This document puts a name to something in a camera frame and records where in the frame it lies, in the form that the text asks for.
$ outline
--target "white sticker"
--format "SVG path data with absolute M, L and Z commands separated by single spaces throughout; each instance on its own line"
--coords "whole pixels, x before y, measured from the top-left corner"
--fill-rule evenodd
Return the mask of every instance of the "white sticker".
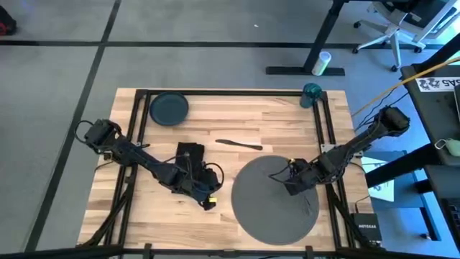
M 361 158 L 361 163 L 364 171 L 366 173 L 379 168 L 380 166 L 388 163 L 387 161 L 363 157 Z M 369 195 L 372 198 L 382 199 L 384 201 L 395 201 L 395 180 L 390 180 L 386 183 L 382 183 L 378 186 L 369 188 Z
M 460 85 L 460 77 L 417 78 L 416 81 L 422 92 L 453 91 L 455 86 Z

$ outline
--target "gray round tray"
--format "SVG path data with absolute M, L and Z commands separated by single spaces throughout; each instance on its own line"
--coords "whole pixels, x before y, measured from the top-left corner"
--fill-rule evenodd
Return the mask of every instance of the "gray round tray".
M 282 183 L 268 177 L 287 164 L 287 158 L 276 155 L 256 158 L 241 169 L 231 190 L 231 205 L 239 224 L 253 238 L 270 245 L 301 240 L 318 218 L 315 188 L 290 196 Z M 288 179 L 289 169 L 275 177 Z

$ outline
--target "yellow cable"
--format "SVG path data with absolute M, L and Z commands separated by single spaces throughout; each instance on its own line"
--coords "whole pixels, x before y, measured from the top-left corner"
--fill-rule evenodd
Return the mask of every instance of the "yellow cable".
M 412 80 L 414 80 L 414 79 L 416 79 L 416 78 L 419 78 L 419 77 L 421 77 L 421 76 L 424 76 L 425 74 L 430 73 L 431 71 L 435 71 L 436 69 L 442 68 L 442 67 L 444 67 L 445 65 L 448 65 L 448 64 L 450 64 L 450 63 L 454 63 L 454 62 L 457 62 L 457 61 L 460 61 L 460 57 L 452 58 L 452 59 L 450 59 L 450 60 L 447 60 L 447 61 L 444 62 L 444 63 L 441 63 L 441 64 L 439 64 L 439 65 L 435 65 L 435 66 L 433 66 L 432 68 L 429 68 L 429 69 L 427 69 L 427 70 L 425 70 L 425 71 L 422 71 L 422 72 L 420 72 L 420 73 L 418 73 L 418 74 L 416 74 L 416 75 L 414 75 L 414 76 L 411 76 L 411 77 L 409 77 L 409 78 L 407 78 L 407 79 L 405 79 L 405 80 L 403 80 L 403 81 L 401 81 L 401 82 L 395 84 L 394 86 L 392 86 L 392 87 L 388 88 L 387 90 L 385 90 L 385 91 L 384 91 L 383 93 L 381 93 L 379 96 L 373 98 L 372 101 L 370 101 L 369 103 L 367 103 L 366 105 L 364 105 L 364 106 L 363 106 L 361 109 L 359 109 L 357 112 L 353 113 L 353 114 L 352 114 L 352 117 L 356 116 L 358 113 L 362 112 L 364 109 L 366 109 L 367 107 L 369 107 L 369 105 L 373 104 L 375 101 L 377 101 L 378 99 L 382 98 L 382 97 L 383 97 L 385 94 L 387 94 L 389 91 L 391 91 L 391 90 L 393 90 L 393 89 L 395 89 L 395 88 L 397 88 L 397 87 L 399 87 L 399 86 L 401 86 L 401 85 L 403 85 L 403 84 L 405 84 L 405 83 L 407 83 L 407 82 L 409 82 L 409 81 L 412 81 Z

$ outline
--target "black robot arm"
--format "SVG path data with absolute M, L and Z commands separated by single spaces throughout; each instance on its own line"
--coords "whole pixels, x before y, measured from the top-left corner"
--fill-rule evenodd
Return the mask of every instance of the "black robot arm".
M 314 188 L 316 184 L 332 183 L 342 177 L 354 153 L 368 148 L 371 142 L 381 137 L 400 136 L 408 128 L 409 118 L 398 108 L 386 106 L 375 115 L 374 121 L 363 133 L 346 144 L 320 154 L 311 162 L 291 160 L 291 177 L 283 183 L 290 195 Z
M 197 166 L 181 168 L 176 164 L 161 162 L 123 136 L 117 123 L 108 119 L 98 119 L 94 124 L 90 124 L 91 127 L 85 134 L 84 140 L 78 137 L 77 139 L 95 153 L 108 155 L 120 165 L 141 165 L 149 170 L 162 186 L 173 193 L 194 198 L 205 210 L 216 205 L 215 201 L 210 200 L 210 195 L 218 191 L 222 183 L 219 183 L 216 173 L 206 165 L 201 165 L 200 168 L 196 168 Z M 185 153 L 181 156 L 187 157 L 191 165 L 189 154 Z

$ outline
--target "knife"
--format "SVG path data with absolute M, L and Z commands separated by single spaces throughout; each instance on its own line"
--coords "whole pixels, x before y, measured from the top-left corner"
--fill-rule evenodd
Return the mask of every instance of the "knife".
M 216 140 L 217 143 L 222 143 L 222 144 L 227 144 L 227 145 L 237 145 L 237 146 L 240 146 L 240 147 L 249 147 L 249 148 L 252 148 L 252 149 L 255 149 L 255 150 L 262 150 L 263 147 L 262 146 L 259 146 L 259 145 L 247 145 L 247 144 L 241 144 L 241 143 L 237 143 L 237 142 L 234 142 L 234 141 L 231 141 L 231 140 Z

